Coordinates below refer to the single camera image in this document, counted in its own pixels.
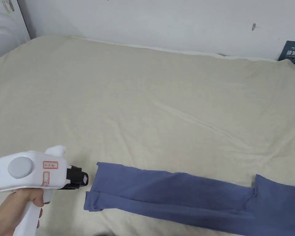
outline pant leg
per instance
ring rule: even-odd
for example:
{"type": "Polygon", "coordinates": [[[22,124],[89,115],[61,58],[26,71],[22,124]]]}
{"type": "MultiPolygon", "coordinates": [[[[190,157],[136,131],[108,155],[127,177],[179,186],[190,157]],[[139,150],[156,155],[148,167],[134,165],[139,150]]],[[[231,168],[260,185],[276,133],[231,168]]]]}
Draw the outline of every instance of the pant leg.
{"type": "Polygon", "coordinates": [[[166,171],[147,171],[112,163],[97,163],[91,191],[151,203],[209,210],[242,210],[254,188],[166,171]]]}
{"type": "Polygon", "coordinates": [[[254,185],[255,195],[245,204],[245,210],[258,221],[295,235],[295,186],[276,183],[261,175],[256,175],[254,185]]]}

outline white wall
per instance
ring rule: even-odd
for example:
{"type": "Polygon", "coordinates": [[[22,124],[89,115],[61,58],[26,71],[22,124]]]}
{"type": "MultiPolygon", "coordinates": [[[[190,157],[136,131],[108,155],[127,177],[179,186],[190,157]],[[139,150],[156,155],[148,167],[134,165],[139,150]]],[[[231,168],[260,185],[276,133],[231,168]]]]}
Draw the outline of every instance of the white wall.
{"type": "Polygon", "coordinates": [[[272,59],[295,41],[295,0],[18,1],[31,37],[59,33],[272,59]]]}

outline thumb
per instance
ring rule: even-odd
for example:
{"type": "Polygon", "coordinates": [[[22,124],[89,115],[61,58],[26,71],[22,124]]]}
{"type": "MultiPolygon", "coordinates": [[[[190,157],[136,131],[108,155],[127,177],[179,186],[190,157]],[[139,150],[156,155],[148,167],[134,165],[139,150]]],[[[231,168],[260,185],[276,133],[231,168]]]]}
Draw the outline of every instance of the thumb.
{"type": "Polygon", "coordinates": [[[31,201],[37,207],[44,206],[44,191],[41,188],[23,188],[18,192],[26,199],[31,201]]]}

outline red label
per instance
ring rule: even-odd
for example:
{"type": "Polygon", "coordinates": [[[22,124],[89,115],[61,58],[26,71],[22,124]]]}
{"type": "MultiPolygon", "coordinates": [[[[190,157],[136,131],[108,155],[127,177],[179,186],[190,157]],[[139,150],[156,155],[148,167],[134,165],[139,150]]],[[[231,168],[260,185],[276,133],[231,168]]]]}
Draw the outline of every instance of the red label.
{"type": "Polygon", "coordinates": [[[43,168],[44,169],[58,169],[58,162],[57,161],[44,161],[43,168]]]}
{"type": "Polygon", "coordinates": [[[47,187],[49,185],[49,179],[50,179],[50,173],[49,172],[44,172],[43,173],[43,187],[47,187]]]}

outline bed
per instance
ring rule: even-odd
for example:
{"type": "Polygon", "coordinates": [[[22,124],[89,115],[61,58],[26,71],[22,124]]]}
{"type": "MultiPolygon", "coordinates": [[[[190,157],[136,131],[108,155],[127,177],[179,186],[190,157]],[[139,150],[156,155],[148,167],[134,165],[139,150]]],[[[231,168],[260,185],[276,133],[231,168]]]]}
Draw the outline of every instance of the bed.
{"type": "MultiPolygon", "coordinates": [[[[58,144],[91,183],[103,161],[295,185],[295,65],[40,37],[0,58],[0,157],[58,144]]],[[[55,191],[37,235],[229,235],[84,211],[90,187],[55,191]]]]}

